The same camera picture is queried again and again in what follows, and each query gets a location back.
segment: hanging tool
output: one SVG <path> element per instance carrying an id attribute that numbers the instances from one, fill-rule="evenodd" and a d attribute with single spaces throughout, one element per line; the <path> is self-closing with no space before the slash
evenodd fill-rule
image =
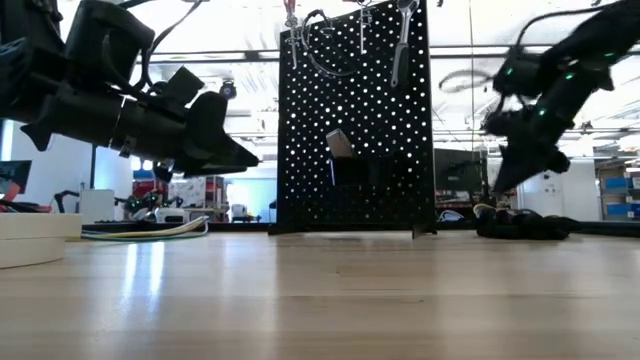
<path id="1" fill-rule="evenodd" d="M 409 25 L 411 17 L 418 9 L 420 0 L 398 0 L 398 9 L 402 14 L 402 30 L 400 42 L 396 46 L 396 56 L 393 60 L 393 75 L 391 87 L 403 87 L 409 75 Z"/>
<path id="2" fill-rule="evenodd" d="M 372 0 L 358 0 L 357 3 L 360 6 L 360 54 L 364 54 L 364 29 L 371 26 L 373 22 L 373 16 L 371 15 L 371 8 L 369 5 Z"/>
<path id="3" fill-rule="evenodd" d="M 296 17 L 296 0 L 283 0 L 284 7 L 287 10 L 287 21 L 284 23 L 289 28 L 291 36 L 287 39 L 287 42 L 291 45 L 291 56 L 293 56 L 293 69 L 298 67 L 298 57 L 296 54 L 297 43 L 297 27 L 298 18 Z"/>

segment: black cloth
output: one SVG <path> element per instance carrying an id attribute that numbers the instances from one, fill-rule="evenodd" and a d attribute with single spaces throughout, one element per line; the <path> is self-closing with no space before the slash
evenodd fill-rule
<path id="1" fill-rule="evenodd" d="M 531 210 L 481 209 L 477 234 L 492 239 L 564 240 L 580 222 L 561 216 L 541 216 Z"/>

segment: wrench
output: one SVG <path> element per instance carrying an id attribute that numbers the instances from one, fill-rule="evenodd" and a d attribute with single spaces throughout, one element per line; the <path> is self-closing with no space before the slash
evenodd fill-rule
<path id="1" fill-rule="evenodd" d="M 409 25 L 413 13 L 420 6 L 420 0 L 397 0 L 398 9 L 402 13 L 402 30 L 400 32 L 400 42 L 396 46 L 396 56 L 393 59 L 393 75 L 391 76 L 391 87 L 402 88 L 407 83 L 409 75 Z"/>

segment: shelving unit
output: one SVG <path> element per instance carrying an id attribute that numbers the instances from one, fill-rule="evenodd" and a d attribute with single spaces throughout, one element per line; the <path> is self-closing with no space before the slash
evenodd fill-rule
<path id="1" fill-rule="evenodd" d="M 600 178 L 600 194 L 605 221 L 640 221 L 640 177 Z"/>

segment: desk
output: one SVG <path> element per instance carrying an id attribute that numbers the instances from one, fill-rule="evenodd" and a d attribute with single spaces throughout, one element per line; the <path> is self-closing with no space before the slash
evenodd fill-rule
<path id="1" fill-rule="evenodd" d="M 0 270 L 0 359 L 640 359 L 638 252 L 471 231 L 72 243 Z"/>

